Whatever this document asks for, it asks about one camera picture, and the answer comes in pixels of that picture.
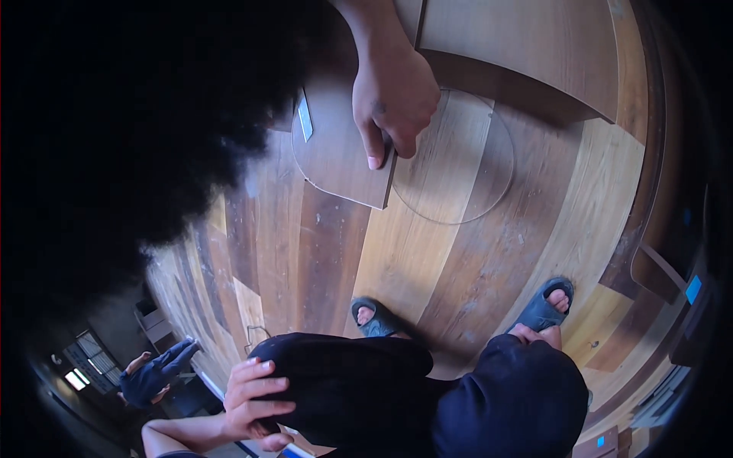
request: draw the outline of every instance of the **foot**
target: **foot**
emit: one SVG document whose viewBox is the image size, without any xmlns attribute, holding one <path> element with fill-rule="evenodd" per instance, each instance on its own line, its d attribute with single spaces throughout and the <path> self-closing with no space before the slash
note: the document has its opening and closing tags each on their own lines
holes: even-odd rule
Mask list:
<svg viewBox="0 0 733 458">
<path fill-rule="evenodd" d="M 369 322 L 369 320 L 372 319 L 374 316 L 374 311 L 371 310 L 369 307 L 359 307 L 359 310 L 356 312 L 356 322 L 359 326 L 364 326 Z M 410 337 L 403 333 L 394 333 L 390 337 L 397 337 L 399 339 L 409 339 Z"/>
<path fill-rule="evenodd" d="M 547 297 L 547 302 L 560 313 L 565 313 L 570 307 L 570 299 L 562 289 L 555 289 Z M 529 327 L 518 323 L 509 334 L 516 336 L 525 344 L 532 343 L 535 340 L 544 340 L 556 350 L 562 351 L 562 336 L 559 326 L 551 326 L 541 330 L 539 333 L 534 332 Z"/>
</svg>

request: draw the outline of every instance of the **wooden floor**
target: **wooden floor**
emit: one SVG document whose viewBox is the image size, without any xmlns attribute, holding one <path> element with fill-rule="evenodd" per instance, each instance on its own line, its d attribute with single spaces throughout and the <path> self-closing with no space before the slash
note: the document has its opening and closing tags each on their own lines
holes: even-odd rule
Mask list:
<svg viewBox="0 0 733 458">
<path fill-rule="evenodd" d="M 659 158 L 646 148 L 654 107 L 633 14 L 611 11 L 615 125 L 552 128 L 491 100 L 444 94 L 416 158 L 398 160 L 385 210 L 316 189 L 295 163 L 291 134 L 273 131 L 268 159 L 157 252 L 148 272 L 176 331 L 203 341 L 197 368 L 223 391 L 231 367 L 268 336 L 359 337 L 348 305 L 370 295 L 426 334 L 432 376 L 453 379 L 541 283 L 564 275 L 575 285 L 564 351 L 593 392 L 579 442 L 628 427 L 671 368 L 667 349 L 686 308 L 631 279 Z"/>
</svg>

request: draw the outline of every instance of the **sandal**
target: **sandal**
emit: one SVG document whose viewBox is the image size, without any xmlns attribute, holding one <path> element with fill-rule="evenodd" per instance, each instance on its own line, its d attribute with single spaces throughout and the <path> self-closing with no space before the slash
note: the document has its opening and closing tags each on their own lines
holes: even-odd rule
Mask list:
<svg viewBox="0 0 733 458">
<path fill-rule="evenodd" d="M 560 313 L 547 301 L 550 293 L 556 289 L 562 289 L 565 291 L 565 295 L 567 296 L 568 306 L 565 313 Z M 529 300 L 527 307 L 522 310 L 517 321 L 507 329 L 507 332 L 513 329 L 518 323 L 522 323 L 538 333 L 541 330 L 552 326 L 560 326 L 560 324 L 565 320 L 565 317 L 567 317 L 567 314 L 570 312 L 572 294 L 572 283 L 570 283 L 570 280 L 567 278 L 555 277 L 547 280 L 541 287 L 539 287 L 537 292 L 534 293 L 534 296 Z"/>
<path fill-rule="evenodd" d="M 374 312 L 374 316 L 359 325 L 357 320 L 359 309 L 367 307 Z M 397 315 L 393 314 L 380 301 L 363 296 L 351 301 L 351 315 L 354 317 L 356 327 L 359 328 L 365 337 L 389 337 L 392 334 L 403 332 L 410 336 L 407 332 L 408 327 Z"/>
</svg>

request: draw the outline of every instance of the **circular cutout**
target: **circular cutout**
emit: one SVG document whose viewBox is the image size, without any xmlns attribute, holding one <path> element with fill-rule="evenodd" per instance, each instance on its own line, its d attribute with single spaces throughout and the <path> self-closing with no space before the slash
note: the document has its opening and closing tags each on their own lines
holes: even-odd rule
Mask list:
<svg viewBox="0 0 733 458">
<path fill-rule="evenodd" d="M 493 101 L 452 89 L 417 139 L 417 154 L 397 159 L 392 187 L 421 217 L 440 224 L 480 218 L 509 190 L 514 147 Z"/>
</svg>

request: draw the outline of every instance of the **black hair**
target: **black hair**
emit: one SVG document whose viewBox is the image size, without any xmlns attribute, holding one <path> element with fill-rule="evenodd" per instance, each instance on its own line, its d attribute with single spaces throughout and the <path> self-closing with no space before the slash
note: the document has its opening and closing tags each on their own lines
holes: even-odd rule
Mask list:
<svg viewBox="0 0 733 458">
<path fill-rule="evenodd" d="M 5 341 L 139 282 L 145 247 L 179 237 L 265 154 L 268 114 L 287 109 L 328 38 L 326 6 L 239 6 L 4 8 Z"/>
</svg>

